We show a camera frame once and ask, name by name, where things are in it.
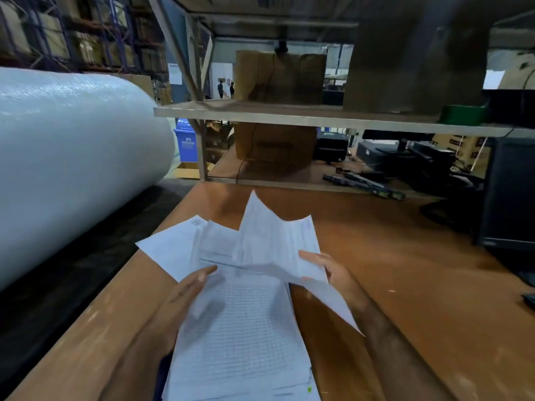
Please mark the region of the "person's right hand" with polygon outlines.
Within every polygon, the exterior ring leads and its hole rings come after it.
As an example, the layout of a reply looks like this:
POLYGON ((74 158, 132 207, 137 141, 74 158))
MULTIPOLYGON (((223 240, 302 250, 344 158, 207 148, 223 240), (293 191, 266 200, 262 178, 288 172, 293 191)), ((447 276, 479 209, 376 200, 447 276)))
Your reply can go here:
POLYGON ((370 299, 351 272, 332 258, 332 270, 326 270, 328 281, 343 297, 353 314, 362 314, 370 299))

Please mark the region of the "person's left hand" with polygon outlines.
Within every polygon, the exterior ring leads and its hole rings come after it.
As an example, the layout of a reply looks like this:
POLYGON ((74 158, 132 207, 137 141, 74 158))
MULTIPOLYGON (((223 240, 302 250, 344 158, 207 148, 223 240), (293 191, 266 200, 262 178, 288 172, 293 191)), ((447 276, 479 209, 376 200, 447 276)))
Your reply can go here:
POLYGON ((181 282, 178 282, 149 318, 141 333, 154 354, 164 357, 174 349, 180 326, 197 296, 182 295, 181 282))

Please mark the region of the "plain white paper sheet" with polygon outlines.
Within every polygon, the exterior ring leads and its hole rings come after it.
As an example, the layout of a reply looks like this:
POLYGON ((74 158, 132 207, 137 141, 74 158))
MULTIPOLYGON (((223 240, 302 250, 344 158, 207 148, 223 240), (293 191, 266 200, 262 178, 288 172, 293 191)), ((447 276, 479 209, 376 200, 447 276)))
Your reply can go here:
POLYGON ((136 246, 177 282, 189 276, 195 236, 208 222, 198 215, 155 233, 136 246))

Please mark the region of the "stack of printed paper sheets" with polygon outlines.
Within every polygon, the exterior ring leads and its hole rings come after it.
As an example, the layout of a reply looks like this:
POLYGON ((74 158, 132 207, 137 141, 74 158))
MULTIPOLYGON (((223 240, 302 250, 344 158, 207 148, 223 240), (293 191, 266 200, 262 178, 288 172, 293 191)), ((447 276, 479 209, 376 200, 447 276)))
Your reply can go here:
POLYGON ((207 222, 191 266, 216 265, 181 326, 162 401, 321 401, 288 284, 237 266, 238 231, 207 222))

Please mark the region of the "person's right forearm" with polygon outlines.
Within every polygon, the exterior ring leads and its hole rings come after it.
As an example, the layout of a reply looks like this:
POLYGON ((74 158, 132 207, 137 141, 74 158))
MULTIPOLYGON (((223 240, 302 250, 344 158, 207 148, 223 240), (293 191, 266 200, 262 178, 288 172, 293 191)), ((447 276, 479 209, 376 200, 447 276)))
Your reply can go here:
POLYGON ((350 306, 386 401, 457 401, 423 358, 369 298, 350 306))

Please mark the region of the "person's left forearm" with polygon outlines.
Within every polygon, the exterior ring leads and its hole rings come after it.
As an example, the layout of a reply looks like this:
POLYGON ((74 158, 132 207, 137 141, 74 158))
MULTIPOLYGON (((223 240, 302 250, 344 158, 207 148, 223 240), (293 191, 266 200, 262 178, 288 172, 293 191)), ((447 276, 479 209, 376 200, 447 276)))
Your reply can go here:
POLYGON ((138 334, 120 357, 98 401, 152 401, 161 361, 174 342, 162 335, 138 334))

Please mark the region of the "black handheld tool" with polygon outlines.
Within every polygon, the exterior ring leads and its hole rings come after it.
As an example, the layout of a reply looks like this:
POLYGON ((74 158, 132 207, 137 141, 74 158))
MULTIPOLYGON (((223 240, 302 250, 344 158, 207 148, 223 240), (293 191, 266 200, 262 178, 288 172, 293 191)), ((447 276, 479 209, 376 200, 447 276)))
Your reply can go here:
POLYGON ((368 180, 358 174, 350 172, 341 173, 341 175, 342 176, 324 174, 322 179, 333 185, 361 189, 370 193, 371 195, 375 195, 384 199, 393 199, 395 201, 405 200, 405 194, 396 190, 392 190, 381 183, 368 180))

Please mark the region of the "flat open cardboard box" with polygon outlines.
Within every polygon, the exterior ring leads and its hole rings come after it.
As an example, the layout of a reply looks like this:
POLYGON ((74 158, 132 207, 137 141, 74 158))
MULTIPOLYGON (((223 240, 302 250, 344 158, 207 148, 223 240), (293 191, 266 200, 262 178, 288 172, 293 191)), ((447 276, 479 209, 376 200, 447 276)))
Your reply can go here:
POLYGON ((178 179, 200 180, 200 170, 198 162, 181 162, 171 173, 178 179))

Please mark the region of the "small black printer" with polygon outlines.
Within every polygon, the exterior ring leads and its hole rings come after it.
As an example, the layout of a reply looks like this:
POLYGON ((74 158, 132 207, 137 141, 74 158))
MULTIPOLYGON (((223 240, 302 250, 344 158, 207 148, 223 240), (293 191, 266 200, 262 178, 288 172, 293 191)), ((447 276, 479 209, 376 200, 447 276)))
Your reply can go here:
POLYGON ((312 160, 327 163, 346 159, 349 139, 345 134, 318 131, 312 160))

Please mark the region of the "small brown cardboard box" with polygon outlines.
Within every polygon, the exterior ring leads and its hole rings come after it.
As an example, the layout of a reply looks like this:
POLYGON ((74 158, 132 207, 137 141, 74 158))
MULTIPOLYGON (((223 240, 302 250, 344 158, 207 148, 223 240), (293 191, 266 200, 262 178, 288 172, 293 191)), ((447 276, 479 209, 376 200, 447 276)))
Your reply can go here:
POLYGON ((317 142, 317 128, 240 122, 233 126, 237 158, 278 163, 296 168, 310 165, 317 142))

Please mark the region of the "black desktop printer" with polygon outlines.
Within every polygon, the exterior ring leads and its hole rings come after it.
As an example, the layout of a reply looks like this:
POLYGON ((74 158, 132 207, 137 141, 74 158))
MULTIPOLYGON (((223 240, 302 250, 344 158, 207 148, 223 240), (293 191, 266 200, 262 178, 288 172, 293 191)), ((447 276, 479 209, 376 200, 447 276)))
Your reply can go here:
POLYGON ((356 156, 377 172, 400 178, 407 183, 441 182, 451 173, 456 160, 455 152, 439 148, 430 141, 363 140, 358 144, 356 156))

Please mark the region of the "blue plastic bin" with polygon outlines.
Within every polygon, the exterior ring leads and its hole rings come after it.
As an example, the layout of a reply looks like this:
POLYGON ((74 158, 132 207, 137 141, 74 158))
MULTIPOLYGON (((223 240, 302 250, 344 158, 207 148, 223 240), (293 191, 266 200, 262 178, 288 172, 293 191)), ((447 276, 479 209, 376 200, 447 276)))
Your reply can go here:
POLYGON ((174 129, 181 162, 197 162, 196 132, 189 120, 179 118, 174 129))

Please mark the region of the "wooden shelf board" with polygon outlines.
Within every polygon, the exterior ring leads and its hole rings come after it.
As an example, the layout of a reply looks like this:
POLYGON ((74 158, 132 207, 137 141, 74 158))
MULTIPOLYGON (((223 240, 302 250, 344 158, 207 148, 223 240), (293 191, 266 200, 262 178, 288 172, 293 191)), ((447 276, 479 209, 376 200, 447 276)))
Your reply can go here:
POLYGON ((445 134, 460 136, 509 137, 535 141, 535 129, 486 123, 480 126, 451 125, 439 122, 437 115, 399 113, 361 113, 337 106, 283 105, 239 100, 189 101, 154 108, 162 118, 222 120, 391 132, 445 134))

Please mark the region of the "large bubble wrap roll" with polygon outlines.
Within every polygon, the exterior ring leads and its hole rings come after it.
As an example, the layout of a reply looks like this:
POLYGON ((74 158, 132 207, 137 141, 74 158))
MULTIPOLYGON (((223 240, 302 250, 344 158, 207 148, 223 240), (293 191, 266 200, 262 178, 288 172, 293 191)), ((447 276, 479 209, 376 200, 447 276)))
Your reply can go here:
POLYGON ((169 172, 156 107, 118 76, 0 67, 0 292, 169 172))

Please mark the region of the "black computer monitor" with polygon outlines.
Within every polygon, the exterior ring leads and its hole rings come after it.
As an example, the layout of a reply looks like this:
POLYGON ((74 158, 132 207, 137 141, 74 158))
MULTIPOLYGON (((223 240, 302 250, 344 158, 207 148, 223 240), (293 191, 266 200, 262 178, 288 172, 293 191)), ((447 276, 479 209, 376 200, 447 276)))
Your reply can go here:
POLYGON ((496 140, 481 208, 477 245, 535 252, 535 139, 496 140))

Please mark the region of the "green plastic tray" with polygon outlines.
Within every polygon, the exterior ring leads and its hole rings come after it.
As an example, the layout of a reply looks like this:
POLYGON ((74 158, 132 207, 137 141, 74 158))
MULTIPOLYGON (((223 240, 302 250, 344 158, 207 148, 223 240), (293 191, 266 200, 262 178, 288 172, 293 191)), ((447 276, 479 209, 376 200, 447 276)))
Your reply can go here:
POLYGON ((480 126, 487 119, 488 106, 446 105, 438 122, 455 126, 480 126))

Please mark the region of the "large tall cardboard box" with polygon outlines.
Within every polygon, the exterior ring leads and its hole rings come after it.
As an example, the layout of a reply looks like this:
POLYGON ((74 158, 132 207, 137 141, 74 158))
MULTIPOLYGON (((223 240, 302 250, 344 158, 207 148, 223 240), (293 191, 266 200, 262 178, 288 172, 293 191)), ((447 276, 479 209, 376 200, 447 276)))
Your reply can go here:
POLYGON ((407 23, 365 24, 353 46, 343 109, 440 114, 483 105, 487 28, 454 23, 465 0, 426 0, 407 23))

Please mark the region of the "warehouse rack with boxes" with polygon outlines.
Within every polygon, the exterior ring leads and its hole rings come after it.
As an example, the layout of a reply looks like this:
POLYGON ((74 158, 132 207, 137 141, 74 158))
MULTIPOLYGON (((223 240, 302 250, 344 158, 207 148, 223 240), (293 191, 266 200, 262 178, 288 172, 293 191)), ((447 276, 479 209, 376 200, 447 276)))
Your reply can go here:
POLYGON ((0 67, 111 74, 172 101, 149 0, 0 0, 0 67))

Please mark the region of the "grey metal shelf frame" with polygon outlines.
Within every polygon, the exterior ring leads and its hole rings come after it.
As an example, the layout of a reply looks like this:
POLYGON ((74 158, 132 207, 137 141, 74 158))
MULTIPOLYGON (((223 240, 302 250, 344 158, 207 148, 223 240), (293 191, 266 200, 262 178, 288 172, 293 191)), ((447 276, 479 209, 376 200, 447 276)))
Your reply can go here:
POLYGON ((185 24, 187 37, 187 48, 180 44, 177 31, 173 27, 174 20, 171 18, 164 0, 149 0, 153 13, 164 34, 165 41, 170 52, 177 62, 181 71, 183 82, 189 92, 191 101, 204 100, 204 83, 208 69, 211 65, 212 54, 212 33, 209 28, 203 28, 198 17, 186 9, 179 0, 171 0, 180 10, 185 24), (200 30, 209 36, 209 47, 207 49, 207 61, 201 63, 200 57, 200 30))

